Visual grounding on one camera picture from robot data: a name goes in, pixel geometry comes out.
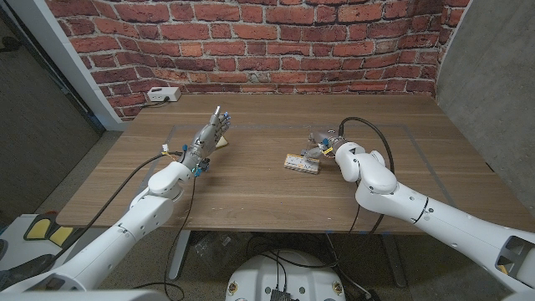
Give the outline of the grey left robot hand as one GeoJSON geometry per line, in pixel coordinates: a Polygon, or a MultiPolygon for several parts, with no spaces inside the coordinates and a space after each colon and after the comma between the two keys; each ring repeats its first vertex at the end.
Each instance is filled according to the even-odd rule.
{"type": "Polygon", "coordinates": [[[181,163],[192,170],[206,159],[217,148],[217,143],[229,129],[230,119],[231,116],[227,112],[222,113],[221,107],[217,106],[209,122],[194,135],[181,163]]]}

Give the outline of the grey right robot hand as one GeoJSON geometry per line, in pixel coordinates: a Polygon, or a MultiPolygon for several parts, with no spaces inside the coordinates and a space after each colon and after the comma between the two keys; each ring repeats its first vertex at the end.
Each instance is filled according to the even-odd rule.
{"type": "Polygon", "coordinates": [[[334,158],[337,149],[347,142],[337,130],[315,130],[309,134],[308,146],[301,155],[307,159],[334,158]]]}

